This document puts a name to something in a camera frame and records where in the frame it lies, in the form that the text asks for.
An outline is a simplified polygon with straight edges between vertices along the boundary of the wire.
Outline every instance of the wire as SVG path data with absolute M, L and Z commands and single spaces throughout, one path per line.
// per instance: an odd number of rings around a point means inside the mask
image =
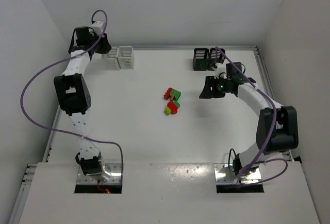
M 268 179 L 264 179 L 264 180 L 261 180 L 257 183 L 247 183 L 247 184 L 239 184 L 237 185 L 238 181 L 236 184 L 233 184 L 233 185 L 229 185 L 228 187 L 247 187 L 247 186 L 251 186 L 251 185 L 258 185 L 258 184 L 262 184 L 262 183 L 265 183 L 267 181 L 271 181 L 279 176 L 281 176 L 283 173 L 285 173 L 285 171 L 288 169 L 288 162 L 282 158 L 275 158 L 275 159 L 270 159 L 270 160 L 267 160 L 267 161 L 258 161 L 256 162 L 256 164 L 260 164 L 260 163 L 269 163 L 269 162 L 272 162 L 272 161 L 284 161 L 285 162 L 285 167 L 284 169 L 277 175 L 273 176 L 273 177 L 270 177 Z
M 242 75 L 242 77 L 253 87 L 256 89 L 256 85 L 254 85 L 253 82 L 251 82 L 248 77 L 232 62 L 232 60 L 230 60 L 227 55 L 221 51 L 217 46 L 216 46 L 216 57 L 218 57 L 218 51 L 223 55 L 223 57 L 225 59 L 228 60 L 228 62 Z M 276 106 L 274 104 L 274 102 L 272 101 L 272 99 L 270 97 L 268 97 L 267 94 L 265 94 L 263 91 L 261 91 L 260 89 L 257 89 L 257 92 L 259 94 L 261 94 L 272 106 L 273 108 L 273 120 L 272 120 L 272 124 L 270 126 L 270 129 L 268 131 L 268 134 L 266 136 L 266 139 L 262 145 L 262 147 L 260 148 L 259 152 L 257 153 L 257 155 L 255 156 L 255 158 L 252 160 L 252 162 L 248 165 L 246 165 L 245 167 L 243 167 L 242 169 L 239 170 L 240 174 L 244 174 L 245 172 L 247 172 L 254 164 L 256 164 L 257 160 L 259 159 L 260 155 L 264 152 L 264 150 L 266 149 L 268 142 L 270 140 L 270 137 L 273 133 L 273 130 L 275 128 L 275 124 L 276 124 L 276 118 L 277 118 L 277 113 L 276 113 Z
M 219 77 L 220 77 L 222 74 L 225 74 L 226 77 L 227 77 L 227 73 L 226 73 L 226 72 L 221 72 L 221 73 L 219 74 Z
M 235 150 L 234 150 L 233 148 L 231 148 L 231 149 L 229 150 L 228 169 L 229 169 L 230 171 L 234 172 L 234 170 L 231 170 L 231 168 L 230 168 L 230 158 L 232 157 L 232 152 L 234 153 L 234 158 L 236 157 L 236 152 L 235 152 Z
M 97 182 L 97 189 L 98 189 L 100 192 L 105 193 L 104 190 L 100 187 L 100 182 L 99 182 L 99 181 Z
M 77 58 L 77 57 L 80 57 L 82 56 L 83 54 L 85 53 L 88 53 L 90 50 L 92 50 L 97 44 L 98 42 L 101 40 L 103 34 L 105 33 L 105 30 L 107 28 L 107 25 L 108 25 L 108 16 L 106 14 L 106 12 L 102 9 L 99 9 L 97 11 L 95 11 L 92 15 L 92 19 L 94 18 L 94 16 L 97 14 L 97 13 L 103 13 L 104 14 L 104 17 L 105 17 L 105 23 L 104 23 L 104 29 L 102 31 L 102 33 L 100 34 L 99 38 L 94 42 L 94 44 L 91 45 L 91 47 L 89 47 L 86 51 L 76 55 L 76 56 L 72 56 L 72 57 L 68 57 L 68 58 L 65 58 L 65 59 L 62 59 L 60 61 L 57 61 L 55 63 L 52 63 L 51 65 L 43 68 L 42 70 L 40 70 L 39 72 L 37 72 L 29 81 L 28 83 L 24 86 L 24 89 L 22 91 L 22 94 L 21 94 L 21 98 L 20 98 L 20 105 L 21 105 L 21 109 L 22 109 L 22 112 L 23 114 L 25 115 L 25 117 L 31 122 L 33 123 L 34 125 L 42 128 L 42 129 L 45 129 L 45 130 L 50 130 L 50 131 L 56 131 L 56 132 L 62 132 L 62 133 L 65 133 L 65 134 L 70 134 L 70 135 L 75 135 L 75 136 L 78 136 L 78 137 L 83 137 L 82 135 L 78 134 L 78 133 L 75 133 L 75 132 L 71 132 L 71 131 L 66 131 L 66 130 L 60 130 L 60 129 L 54 129 L 54 128 L 50 128 L 50 127 L 47 127 L 45 125 L 42 125 L 36 121 L 34 121 L 28 114 L 27 112 L 25 111 L 25 107 L 24 107 L 24 95 L 25 95 L 25 92 L 27 90 L 27 88 L 30 86 L 30 84 L 33 82 L 34 79 L 36 79 L 41 73 L 43 73 L 44 71 L 46 71 L 47 69 L 57 65 L 57 64 L 60 64 L 60 63 L 63 63 L 63 62 L 67 62 L 67 61 L 70 61 L 71 59 L 74 59 L 74 58 Z M 119 148 L 119 151 L 120 151 L 120 157 L 121 157 L 121 165 L 122 165 L 122 170 L 121 170 L 121 184 L 123 183 L 123 170 L 124 170 L 124 159 L 123 159 L 123 150 L 121 148 L 121 146 L 118 144 L 118 143 L 115 143 L 115 142 L 106 142 L 106 141 L 99 141 L 99 140 L 95 140 L 95 139 L 92 139 L 92 138 L 89 138 L 89 137 L 84 137 L 84 139 L 86 140 L 89 140 L 91 142 L 95 142 L 95 143 L 101 143 L 101 144 L 114 144 L 116 145 L 118 148 Z
M 245 74 L 245 71 L 246 71 L 246 67 L 244 64 L 242 64 L 244 66 L 244 71 L 243 71 L 243 74 Z

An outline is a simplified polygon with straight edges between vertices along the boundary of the cable clip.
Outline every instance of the cable clip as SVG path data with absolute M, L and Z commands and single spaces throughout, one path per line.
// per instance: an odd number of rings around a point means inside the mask
M 259 90 L 259 86 L 258 85 L 255 85 L 255 87 L 253 88 L 253 91 L 256 92 Z

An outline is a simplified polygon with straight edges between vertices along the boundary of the robotic arm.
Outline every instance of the robotic arm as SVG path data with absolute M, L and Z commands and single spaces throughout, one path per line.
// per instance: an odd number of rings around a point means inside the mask
M 91 27 L 77 27 L 74 29 L 69 53 L 71 56 L 80 55 L 94 44 L 103 31 L 103 22 L 93 22 Z M 61 76 L 54 78 L 54 85 L 60 108 L 69 115 L 79 138 L 80 153 L 76 162 L 81 166 L 84 175 L 98 181 L 107 181 L 109 175 L 105 172 L 105 165 L 100 150 L 93 142 L 85 140 L 91 132 L 88 114 L 91 107 L 91 96 L 84 80 L 87 65 L 94 53 L 106 54 L 111 50 L 106 33 L 93 50 L 69 61 Z
M 240 62 L 235 62 L 234 64 L 242 71 Z M 200 99 L 223 98 L 226 93 L 232 93 L 242 99 L 259 117 L 256 142 L 246 151 L 237 154 L 233 161 L 233 168 L 237 175 L 240 169 L 252 162 L 265 142 L 271 128 L 273 108 L 269 101 L 242 78 L 240 73 L 230 63 L 226 65 L 226 78 L 224 78 L 225 74 L 220 73 L 222 71 L 220 70 L 221 66 L 221 63 L 213 65 L 216 76 L 207 76 L 205 78 L 205 86 L 200 94 Z M 253 78 L 250 77 L 249 80 L 255 83 Z M 258 161 L 265 161 L 279 152 L 285 152 L 298 146 L 298 125 L 295 108 L 290 106 L 284 107 L 274 100 L 273 103 L 276 107 L 276 121 L 282 127 L 274 128 L 271 138 Z

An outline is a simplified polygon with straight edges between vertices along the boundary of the white wall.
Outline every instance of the white wall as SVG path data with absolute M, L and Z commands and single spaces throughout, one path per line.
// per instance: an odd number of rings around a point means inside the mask
M 262 46 L 276 99 L 298 111 L 296 153 L 322 223 L 330 223 L 329 47 L 330 0 L 284 0 Z
M 21 91 L 38 69 L 68 53 L 40 0 L 0 0 L 0 11 L 0 223 L 7 223 L 26 164 L 42 160 L 48 137 L 23 116 Z M 46 125 L 54 119 L 53 76 L 61 70 L 44 73 L 26 95 L 28 113 Z
M 96 8 L 119 45 L 255 45 L 282 0 L 42 0 L 68 41 Z

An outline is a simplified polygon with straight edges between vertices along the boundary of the red lego brick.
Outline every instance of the red lego brick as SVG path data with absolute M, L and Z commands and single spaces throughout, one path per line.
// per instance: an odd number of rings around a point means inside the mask
M 167 91 L 166 91 L 166 93 L 164 94 L 164 99 L 165 100 L 168 100 L 169 98 L 170 98 L 170 94 L 171 94 L 171 92 L 172 92 L 172 88 L 169 88 Z
M 177 106 L 174 102 L 168 102 L 167 103 L 167 107 L 171 109 L 171 113 L 172 114 L 176 114 L 177 113 Z

